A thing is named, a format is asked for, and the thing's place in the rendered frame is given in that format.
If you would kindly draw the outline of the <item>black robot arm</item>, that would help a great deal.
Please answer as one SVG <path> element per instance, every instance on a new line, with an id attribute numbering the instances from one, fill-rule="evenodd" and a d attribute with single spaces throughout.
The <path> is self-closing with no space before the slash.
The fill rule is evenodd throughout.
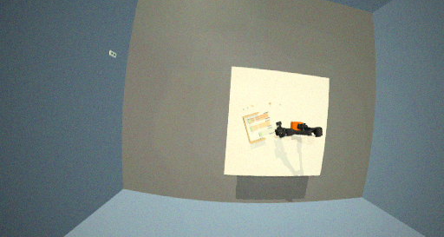
<path id="1" fill-rule="evenodd" d="M 275 129 L 275 133 L 276 135 L 284 135 L 286 136 L 291 136 L 291 135 L 313 135 L 315 137 L 322 137 L 323 135 L 323 128 L 321 127 L 308 127 L 307 125 L 305 125 L 305 123 L 302 124 L 298 124 L 297 125 L 297 129 L 300 130 L 295 130 L 293 128 L 277 128 Z M 312 134 L 313 133 L 313 134 Z"/>

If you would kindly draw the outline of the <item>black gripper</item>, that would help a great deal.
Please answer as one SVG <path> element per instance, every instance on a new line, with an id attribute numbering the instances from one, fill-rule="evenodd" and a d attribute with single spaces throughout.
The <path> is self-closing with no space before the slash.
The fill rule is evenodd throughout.
<path id="1" fill-rule="evenodd" d="M 281 126 L 281 122 L 276 122 L 276 125 L 278 126 L 277 128 L 284 128 Z M 279 135 L 279 138 L 284 138 L 284 135 Z"/>

